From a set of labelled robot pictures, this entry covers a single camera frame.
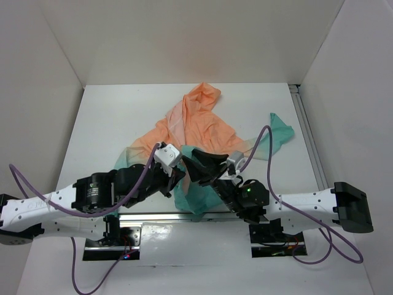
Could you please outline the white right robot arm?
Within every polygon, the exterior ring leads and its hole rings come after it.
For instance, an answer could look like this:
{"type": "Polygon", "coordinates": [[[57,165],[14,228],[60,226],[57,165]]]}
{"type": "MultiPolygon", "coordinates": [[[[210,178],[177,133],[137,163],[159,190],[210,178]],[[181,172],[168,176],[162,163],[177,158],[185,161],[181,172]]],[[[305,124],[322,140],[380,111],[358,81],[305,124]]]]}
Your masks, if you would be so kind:
{"type": "Polygon", "coordinates": [[[182,159],[193,183],[211,187],[243,221],[270,223],[268,234],[275,241],[325,226],[355,234],[373,232],[366,193],[346,182],[318,192],[274,196],[260,181],[242,179],[246,159],[241,152],[217,155],[196,149],[182,159]]]}

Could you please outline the aluminium rail front table edge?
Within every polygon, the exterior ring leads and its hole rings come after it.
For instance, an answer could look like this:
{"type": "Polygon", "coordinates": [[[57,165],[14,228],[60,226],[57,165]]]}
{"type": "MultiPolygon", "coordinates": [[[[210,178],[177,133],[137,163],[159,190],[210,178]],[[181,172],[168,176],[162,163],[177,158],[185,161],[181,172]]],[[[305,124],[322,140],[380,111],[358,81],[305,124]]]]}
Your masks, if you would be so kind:
{"type": "Polygon", "coordinates": [[[228,212],[213,212],[195,215],[192,213],[120,213],[121,222],[226,222],[239,221],[239,217],[228,212]]]}

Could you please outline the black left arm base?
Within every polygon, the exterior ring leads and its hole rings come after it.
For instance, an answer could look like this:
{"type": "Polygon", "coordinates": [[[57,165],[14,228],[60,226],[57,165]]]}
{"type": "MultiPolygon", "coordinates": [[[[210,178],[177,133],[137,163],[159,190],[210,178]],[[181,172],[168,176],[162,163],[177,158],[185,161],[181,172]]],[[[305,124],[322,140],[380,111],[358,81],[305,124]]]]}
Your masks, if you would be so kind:
{"type": "Polygon", "coordinates": [[[126,261],[139,260],[142,225],[121,225],[119,217],[114,215],[104,217],[103,221],[103,238],[97,241],[86,239],[82,260],[116,261],[120,256],[126,261]]]}

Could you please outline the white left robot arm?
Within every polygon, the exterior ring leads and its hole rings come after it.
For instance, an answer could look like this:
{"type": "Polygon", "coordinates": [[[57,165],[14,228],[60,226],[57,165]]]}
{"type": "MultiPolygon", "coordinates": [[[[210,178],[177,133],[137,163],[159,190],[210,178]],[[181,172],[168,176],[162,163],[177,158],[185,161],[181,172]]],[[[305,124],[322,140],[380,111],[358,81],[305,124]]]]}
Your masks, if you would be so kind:
{"type": "Polygon", "coordinates": [[[106,211],[132,190],[143,171],[146,175],[137,191],[124,203],[131,208],[156,192],[171,197],[171,191],[185,172],[173,168],[168,175],[159,163],[146,168],[135,164],[129,168],[94,173],[76,183],[39,197],[16,199],[1,195],[1,243],[24,245],[35,238],[82,237],[103,245],[115,245],[127,234],[120,228],[119,217],[106,211]]]}

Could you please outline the aluminium rail table edge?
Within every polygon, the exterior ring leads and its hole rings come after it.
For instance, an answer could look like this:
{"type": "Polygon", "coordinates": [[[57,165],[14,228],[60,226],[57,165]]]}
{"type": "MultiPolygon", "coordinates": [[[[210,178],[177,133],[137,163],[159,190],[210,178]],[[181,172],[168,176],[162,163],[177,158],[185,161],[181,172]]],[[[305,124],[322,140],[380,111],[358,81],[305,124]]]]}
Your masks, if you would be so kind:
{"type": "Polygon", "coordinates": [[[290,125],[295,132],[290,148],[295,162],[290,171],[294,174],[295,180],[291,182],[290,191],[312,194],[327,191],[329,185],[299,89],[296,85],[289,85],[288,88],[291,108],[290,117],[286,119],[286,124],[290,125]]]}
{"type": "Polygon", "coordinates": [[[239,217],[228,212],[213,212],[195,215],[192,213],[120,213],[121,222],[226,222],[239,221],[239,217]]]}

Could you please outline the aluminium rail right table edge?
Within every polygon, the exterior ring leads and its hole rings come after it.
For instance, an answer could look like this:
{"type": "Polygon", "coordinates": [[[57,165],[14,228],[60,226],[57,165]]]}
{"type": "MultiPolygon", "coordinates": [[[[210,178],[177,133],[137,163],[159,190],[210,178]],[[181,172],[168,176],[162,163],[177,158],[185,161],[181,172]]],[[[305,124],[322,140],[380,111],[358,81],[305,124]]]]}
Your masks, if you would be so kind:
{"type": "Polygon", "coordinates": [[[289,85],[288,88],[291,108],[290,117],[286,119],[286,124],[290,125],[295,132],[290,148],[295,162],[290,171],[294,174],[295,180],[291,182],[290,191],[312,194],[327,191],[329,185],[299,89],[296,85],[289,85]]]}

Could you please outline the orange and teal jacket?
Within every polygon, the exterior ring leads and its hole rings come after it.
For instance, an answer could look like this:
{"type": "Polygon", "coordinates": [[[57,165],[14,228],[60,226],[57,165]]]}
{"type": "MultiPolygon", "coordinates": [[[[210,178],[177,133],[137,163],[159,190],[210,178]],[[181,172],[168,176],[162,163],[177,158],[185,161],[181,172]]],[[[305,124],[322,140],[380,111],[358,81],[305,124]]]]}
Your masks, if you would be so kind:
{"type": "Polygon", "coordinates": [[[119,155],[115,169],[146,163],[155,143],[173,144],[183,155],[191,157],[194,149],[212,154],[242,152],[246,157],[267,160],[283,144],[290,141],[295,132],[277,114],[270,114],[272,135],[262,139],[242,140],[235,130],[213,113],[221,91],[207,83],[200,83],[182,101],[170,109],[153,129],[136,139],[119,155]]]}

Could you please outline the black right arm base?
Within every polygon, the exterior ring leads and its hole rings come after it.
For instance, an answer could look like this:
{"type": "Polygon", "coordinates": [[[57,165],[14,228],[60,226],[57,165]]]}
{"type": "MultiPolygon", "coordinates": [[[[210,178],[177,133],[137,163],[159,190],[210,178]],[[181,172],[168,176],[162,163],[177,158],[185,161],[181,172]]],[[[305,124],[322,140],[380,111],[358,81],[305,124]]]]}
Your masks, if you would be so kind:
{"type": "Polygon", "coordinates": [[[276,258],[307,256],[305,238],[302,232],[296,235],[282,232],[280,220],[249,225],[252,258],[276,258]]]}

